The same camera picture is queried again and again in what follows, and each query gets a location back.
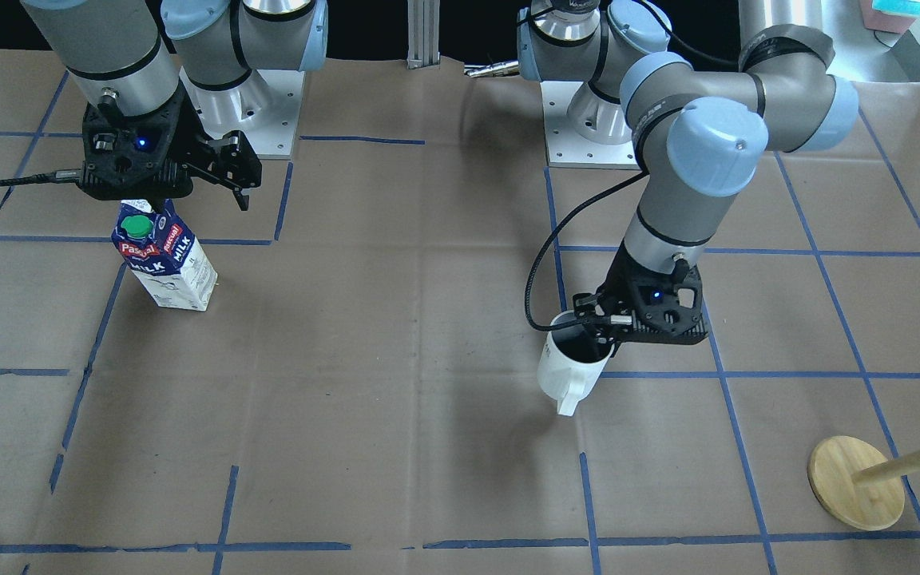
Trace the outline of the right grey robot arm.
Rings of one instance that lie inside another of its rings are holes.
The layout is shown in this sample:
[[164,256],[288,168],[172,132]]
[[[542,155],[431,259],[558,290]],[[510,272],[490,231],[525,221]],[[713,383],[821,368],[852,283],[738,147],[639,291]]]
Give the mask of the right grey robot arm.
[[260,154],[275,156],[291,116],[270,77],[321,69],[327,54],[325,1],[164,1],[158,19],[143,1],[22,7],[88,102],[73,182],[154,211],[196,178],[248,210]]

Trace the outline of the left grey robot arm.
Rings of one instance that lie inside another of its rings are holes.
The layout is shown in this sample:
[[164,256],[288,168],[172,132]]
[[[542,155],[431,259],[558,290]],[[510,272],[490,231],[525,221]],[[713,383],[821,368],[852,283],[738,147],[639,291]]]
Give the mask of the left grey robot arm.
[[818,1],[742,1],[741,49],[722,70],[669,50],[644,1],[533,1],[516,23],[521,75],[583,81],[631,131],[647,184],[603,284],[573,316],[534,330],[601,345],[704,341],[697,263],[765,152],[820,152],[857,120],[851,81],[829,72]]

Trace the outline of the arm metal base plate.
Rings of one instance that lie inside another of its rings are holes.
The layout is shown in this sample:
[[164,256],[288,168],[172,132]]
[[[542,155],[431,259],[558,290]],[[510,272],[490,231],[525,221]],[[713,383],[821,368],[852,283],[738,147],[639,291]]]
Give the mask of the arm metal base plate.
[[291,160],[306,73],[255,70],[240,86],[221,91],[195,86],[183,68],[180,77],[202,127],[212,138],[239,130],[260,159]]
[[638,170],[620,103],[599,98],[584,81],[542,81],[541,108],[550,167]]

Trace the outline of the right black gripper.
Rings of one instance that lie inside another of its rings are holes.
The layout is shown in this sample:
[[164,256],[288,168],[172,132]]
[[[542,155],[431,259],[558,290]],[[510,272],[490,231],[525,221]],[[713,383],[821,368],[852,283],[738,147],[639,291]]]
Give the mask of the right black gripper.
[[81,121],[85,161],[77,186],[95,200],[146,200],[160,211],[198,177],[230,189],[240,210],[262,182],[262,164],[240,130],[212,139],[183,86],[157,110],[125,116],[118,92],[104,88]]

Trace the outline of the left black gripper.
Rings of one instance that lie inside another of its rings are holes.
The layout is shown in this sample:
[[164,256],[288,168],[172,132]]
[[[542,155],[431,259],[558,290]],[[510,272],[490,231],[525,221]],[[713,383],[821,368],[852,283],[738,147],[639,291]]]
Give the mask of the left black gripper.
[[593,294],[574,296],[574,318],[562,326],[616,345],[704,341],[708,327],[700,272],[683,256],[672,256],[668,262],[671,272],[654,272],[621,245],[604,283]]

